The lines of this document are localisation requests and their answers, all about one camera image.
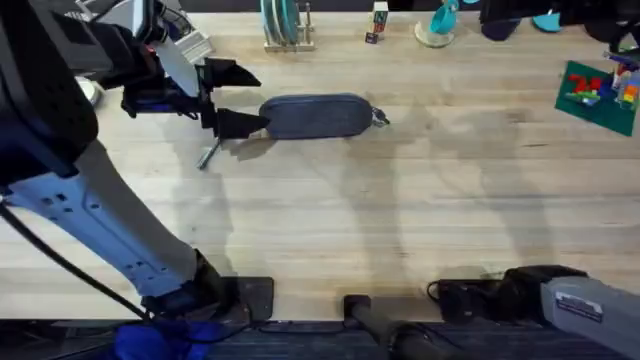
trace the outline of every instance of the wood grain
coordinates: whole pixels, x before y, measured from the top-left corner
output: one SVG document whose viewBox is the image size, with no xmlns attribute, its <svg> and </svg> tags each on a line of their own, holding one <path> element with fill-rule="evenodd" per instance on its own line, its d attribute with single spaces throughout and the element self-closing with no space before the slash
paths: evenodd
<svg viewBox="0 0 640 360">
<path fill-rule="evenodd" d="M 196 14 L 216 56 L 261 88 L 223 88 L 218 106 L 255 112 L 283 94 L 354 92 L 392 126 L 352 139 L 228 142 L 195 169 L 210 134 L 175 115 L 129 119 L 118 91 L 100 139 L 151 210 L 224 274 L 276 280 L 278 319 L 336 319 L 348 293 L 397 316 L 436 318 L 425 285 L 564 264 L 640 292 L 640 146 L 553 109 L 567 60 L 607 69 L 581 28 L 526 21 L 504 43 L 460 16 L 454 43 L 422 47 L 427 14 L 393 13 L 365 44 L 364 13 L 314 14 L 318 49 L 267 54 L 258 14 Z M 70 260 L 133 301 L 129 283 L 47 221 L 22 218 Z M 125 318 L 0 224 L 0 317 Z"/>
</svg>

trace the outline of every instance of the teal object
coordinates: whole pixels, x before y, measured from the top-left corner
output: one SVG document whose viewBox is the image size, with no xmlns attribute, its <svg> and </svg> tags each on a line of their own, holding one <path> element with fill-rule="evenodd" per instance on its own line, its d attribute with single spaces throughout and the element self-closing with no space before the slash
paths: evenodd
<svg viewBox="0 0 640 360">
<path fill-rule="evenodd" d="M 298 6 L 293 0 L 281 0 L 282 1 L 282 22 L 280 23 L 282 28 L 282 35 L 291 44 L 298 43 Z"/>
<path fill-rule="evenodd" d="M 280 43 L 282 42 L 282 39 L 280 39 L 280 35 L 278 35 L 278 32 L 275 29 L 275 23 L 273 21 L 273 6 L 271 2 L 272 0 L 260 0 L 262 25 L 264 26 L 264 31 L 269 35 L 269 37 L 276 43 Z"/>
<path fill-rule="evenodd" d="M 533 25 L 544 32 L 559 32 L 562 30 L 560 26 L 560 14 L 534 16 Z"/>
<path fill-rule="evenodd" d="M 457 0 L 449 0 L 442 5 L 431 18 L 429 30 L 433 33 L 446 35 L 456 26 Z"/>
</svg>

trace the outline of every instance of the black wire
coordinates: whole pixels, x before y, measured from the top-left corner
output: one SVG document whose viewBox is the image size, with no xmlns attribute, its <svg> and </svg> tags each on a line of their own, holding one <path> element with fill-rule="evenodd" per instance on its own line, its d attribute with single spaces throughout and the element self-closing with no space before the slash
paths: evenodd
<svg viewBox="0 0 640 360">
<path fill-rule="evenodd" d="M 100 291 L 106 296 L 110 297 L 112 300 L 116 301 L 120 305 L 127 308 L 127 310 L 134 313 L 140 319 L 142 319 L 146 324 L 154 327 L 156 330 L 161 332 L 163 335 L 167 335 L 173 338 L 180 339 L 182 341 L 186 341 L 193 344 L 217 344 L 219 342 L 225 341 L 235 335 L 240 334 L 241 332 L 247 330 L 251 327 L 251 316 L 249 316 L 249 322 L 247 325 L 236 329 L 229 334 L 226 334 L 218 339 L 213 340 L 201 340 L 201 339 L 192 339 L 189 337 L 185 337 L 181 334 L 175 334 L 168 332 L 166 329 L 163 329 L 157 322 L 152 319 L 149 314 L 140 310 L 137 306 L 132 304 L 129 300 L 120 296 L 120 294 L 111 290 L 109 287 L 101 283 L 100 281 L 93 278 L 91 275 L 85 273 L 80 268 L 69 262 L 62 255 L 58 254 L 55 250 L 53 250 L 49 245 L 47 245 L 44 241 L 42 241 L 36 234 L 34 234 L 31 230 L 29 230 L 26 225 L 20 219 L 18 219 L 9 209 L 5 206 L 4 203 L 0 202 L 0 217 L 2 217 L 11 227 L 13 227 L 20 235 L 22 235 L 29 243 L 31 243 L 36 249 L 46 255 L 48 258 L 53 260 L 56 264 L 60 265 L 63 269 L 67 270 L 80 280 L 87 283 L 89 286 L 94 289 Z"/>
<path fill-rule="evenodd" d="M 437 331 L 436 329 L 424 324 L 424 323 L 416 323 L 418 325 L 418 327 L 423 329 L 423 332 L 430 332 L 433 335 L 439 337 L 441 340 L 444 340 L 444 342 L 446 342 L 447 344 L 453 346 L 454 348 L 458 349 L 458 350 L 464 350 L 464 348 L 460 345 L 458 345 L 456 342 L 454 342 L 453 340 L 451 340 L 449 337 L 447 337 L 446 335 L 442 334 L 441 332 Z"/>
<path fill-rule="evenodd" d="M 322 330 L 322 331 L 315 331 L 315 330 L 311 330 L 311 331 L 295 331 L 295 330 L 269 330 L 268 326 L 270 325 L 274 325 L 274 324 L 281 324 L 282 322 L 279 321 L 269 321 L 269 322 L 265 322 L 264 324 L 262 324 L 261 326 L 257 327 L 258 331 L 263 333 L 263 334 L 269 334 L 269 335 L 310 335 L 310 336 L 321 336 L 321 335 L 339 335 L 342 334 L 346 331 L 349 331 L 351 329 L 349 329 L 344 321 L 340 322 L 340 328 L 337 330 Z M 293 321 L 288 321 L 287 322 L 290 326 L 293 324 Z"/>
<path fill-rule="evenodd" d="M 45 254 L 48 258 L 53 260 L 56 264 L 60 265 L 63 269 L 75 275 L 80 280 L 87 283 L 89 286 L 94 289 L 100 291 L 101 293 L 107 295 L 111 299 L 118 302 L 120 305 L 127 308 L 132 313 L 136 314 L 139 318 L 145 321 L 151 321 L 151 318 L 145 315 L 145 313 L 138 309 L 137 306 L 133 305 L 129 300 L 120 296 L 120 294 L 111 290 L 98 280 L 94 279 L 89 274 L 80 270 L 77 266 L 70 263 L 63 256 L 58 254 L 55 250 L 53 250 L 49 245 L 44 243 L 36 234 L 34 234 L 28 227 L 26 227 L 20 219 L 18 219 L 7 207 L 0 203 L 0 216 L 13 227 L 20 235 L 22 235 L 31 245 L 33 245 L 36 249 L 40 250 L 43 254 Z"/>
</svg>

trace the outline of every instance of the teal cup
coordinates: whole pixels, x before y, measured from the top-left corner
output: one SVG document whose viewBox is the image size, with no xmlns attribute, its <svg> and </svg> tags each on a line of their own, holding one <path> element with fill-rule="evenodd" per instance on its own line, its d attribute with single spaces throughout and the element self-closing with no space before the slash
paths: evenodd
<svg viewBox="0 0 640 360">
<path fill-rule="evenodd" d="M 456 26 L 456 13 L 452 11 L 451 7 L 457 8 L 457 2 L 448 1 L 445 5 L 441 6 L 431 19 L 431 25 L 429 30 L 431 32 L 445 35 L 448 34 Z"/>
</svg>

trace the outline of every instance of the blue cloth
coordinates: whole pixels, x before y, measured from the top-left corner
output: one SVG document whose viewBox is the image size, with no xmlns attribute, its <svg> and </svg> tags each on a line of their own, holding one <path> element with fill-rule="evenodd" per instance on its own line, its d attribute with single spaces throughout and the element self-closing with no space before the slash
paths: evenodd
<svg viewBox="0 0 640 360">
<path fill-rule="evenodd" d="M 213 340 L 221 325 L 211 322 L 163 322 L 165 331 L 145 325 L 128 325 L 118 329 L 113 358 L 118 360 L 202 360 L 211 345 L 192 344 L 170 334 L 199 340 Z"/>
</svg>

